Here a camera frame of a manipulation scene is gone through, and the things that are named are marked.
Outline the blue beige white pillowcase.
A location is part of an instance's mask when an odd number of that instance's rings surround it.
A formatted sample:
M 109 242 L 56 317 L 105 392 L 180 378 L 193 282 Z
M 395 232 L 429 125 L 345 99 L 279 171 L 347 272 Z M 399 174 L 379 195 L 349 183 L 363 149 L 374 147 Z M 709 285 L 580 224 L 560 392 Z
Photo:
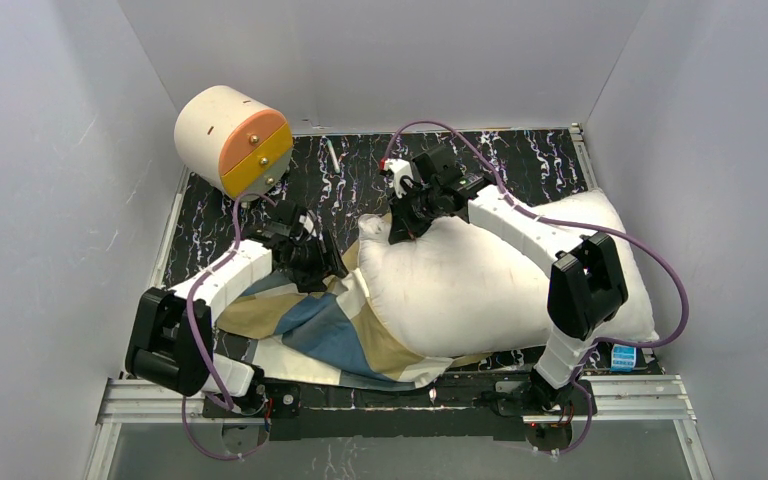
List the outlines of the blue beige white pillowcase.
M 404 346 L 369 305 L 358 250 L 353 243 L 343 254 L 349 274 L 327 278 L 324 292 L 300 293 L 279 272 L 257 281 L 220 314 L 218 329 L 250 339 L 243 359 L 270 379 L 355 389 L 415 390 L 486 358 L 426 356 Z

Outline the white pillow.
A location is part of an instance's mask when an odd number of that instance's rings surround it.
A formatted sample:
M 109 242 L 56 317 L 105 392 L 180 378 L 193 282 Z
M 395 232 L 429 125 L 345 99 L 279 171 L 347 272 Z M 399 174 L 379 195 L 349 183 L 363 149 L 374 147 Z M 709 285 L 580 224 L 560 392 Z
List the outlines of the white pillow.
M 546 344 L 549 280 L 533 261 L 458 217 L 398 244 L 390 226 L 359 218 L 358 261 L 372 312 L 403 346 L 455 358 Z

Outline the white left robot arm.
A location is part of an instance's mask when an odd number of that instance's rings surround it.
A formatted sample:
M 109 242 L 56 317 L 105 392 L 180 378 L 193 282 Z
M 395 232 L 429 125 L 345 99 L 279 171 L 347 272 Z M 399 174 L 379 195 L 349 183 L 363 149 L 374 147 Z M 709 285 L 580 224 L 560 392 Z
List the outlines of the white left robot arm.
M 333 233 L 298 204 L 280 201 L 265 223 L 234 227 L 236 237 L 219 259 L 171 288 L 142 294 L 125 355 L 127 373 L 185 397 L 243 398 L 263 373 L 215 354 L 219 316 L 273 272 L 302 293 L 322 292 L 326 278 L 347 273 Z

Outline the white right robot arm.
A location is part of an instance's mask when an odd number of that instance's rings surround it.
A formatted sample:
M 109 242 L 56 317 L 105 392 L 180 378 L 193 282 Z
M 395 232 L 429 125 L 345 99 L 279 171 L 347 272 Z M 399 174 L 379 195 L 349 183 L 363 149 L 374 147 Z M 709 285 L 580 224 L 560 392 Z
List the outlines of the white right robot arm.
M 599 231 L 576 236 L 525 215 L 492 175 L 463 172 L 441 145 L 409 161 L 385 158 L 379 170 L 393 188 L 390 243 L 415 240 L 434 220 L 458 216 L 499 237 L 545 274 L 552 327 L 524 398 L 544 408 L 566 399 L 596 329 L 629 298 L 615 241 Z

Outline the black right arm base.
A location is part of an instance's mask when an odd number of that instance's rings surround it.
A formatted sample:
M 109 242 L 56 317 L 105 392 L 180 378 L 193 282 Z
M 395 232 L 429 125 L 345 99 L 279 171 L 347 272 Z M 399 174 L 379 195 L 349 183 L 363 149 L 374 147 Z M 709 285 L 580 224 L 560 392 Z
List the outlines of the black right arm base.
M 590 382 L 576 378 L 558 389 L 537 373 L 521 380 L 501 380 L 480 392 L 473 405 L 502 418 L 518 418 L 526 441 L 537 452 L 558 456 L 576 448 L 586 436 L 574 434 L 578 419 L 589 426 L 598 407 Z

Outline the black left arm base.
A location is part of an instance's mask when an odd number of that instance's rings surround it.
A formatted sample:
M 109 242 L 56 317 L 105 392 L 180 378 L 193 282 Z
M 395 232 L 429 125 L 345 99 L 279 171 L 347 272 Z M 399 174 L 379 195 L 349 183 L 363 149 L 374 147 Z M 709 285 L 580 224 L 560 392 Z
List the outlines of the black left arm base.
M 219 394 L 204 400 L 202 416 L 217 421 L 229 453 L 248 454 L 264 446 L 276 431 L 278 420 L 299 414 L 300 387 L 296 383 L 256 379 L 242 397 L 233 397 L 231 409 Z

